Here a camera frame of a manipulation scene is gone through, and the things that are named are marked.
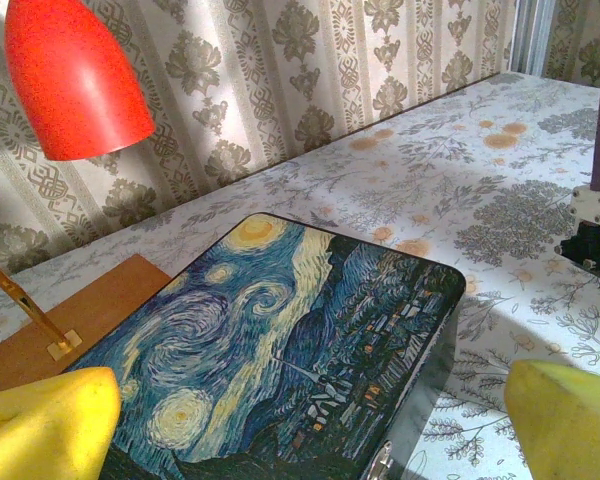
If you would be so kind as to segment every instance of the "gold lamp arm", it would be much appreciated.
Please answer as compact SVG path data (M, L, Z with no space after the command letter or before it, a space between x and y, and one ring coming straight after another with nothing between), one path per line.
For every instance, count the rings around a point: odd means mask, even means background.
M45 334L56 343L64 353L72 350L71 343L67 341L64 334L56 327L42 309L33 301L20 285L15 283L0 269L0 288L9 295L25 313L38 325Z

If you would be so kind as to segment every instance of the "table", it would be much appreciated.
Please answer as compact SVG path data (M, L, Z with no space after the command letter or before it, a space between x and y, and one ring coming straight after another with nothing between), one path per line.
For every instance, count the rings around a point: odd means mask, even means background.
M15 278L50 309L133 253L175 275L258 211L455 266L456 367L404 478L530 479L502 400L511 362L600 373L600 279L553 253L590 175L598 94L497 75ZM0 341L26 321L0 292Z

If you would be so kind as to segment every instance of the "swirling sky painting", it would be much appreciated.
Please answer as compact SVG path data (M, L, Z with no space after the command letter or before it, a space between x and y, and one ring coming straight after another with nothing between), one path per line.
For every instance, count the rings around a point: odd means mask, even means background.
M463 290L452 268L248 217L72 365L120 385L101 478L356 478Z

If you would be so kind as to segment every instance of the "damask wallpaper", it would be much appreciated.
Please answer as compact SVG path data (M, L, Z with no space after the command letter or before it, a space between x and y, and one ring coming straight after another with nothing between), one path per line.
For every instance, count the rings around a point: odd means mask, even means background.
M0 264L11 272L506 70L514 0L84 0L157 124L47 161L14 96L0 0Z
M600 86L600 0L557 0L544 74Z

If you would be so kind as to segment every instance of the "brass lamp base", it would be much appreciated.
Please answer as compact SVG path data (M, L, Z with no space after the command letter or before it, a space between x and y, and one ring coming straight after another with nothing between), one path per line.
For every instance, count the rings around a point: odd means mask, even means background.
M34 323L0 343L0 391L62 373L167 284L169 276L134 255L47 312L69 349Z

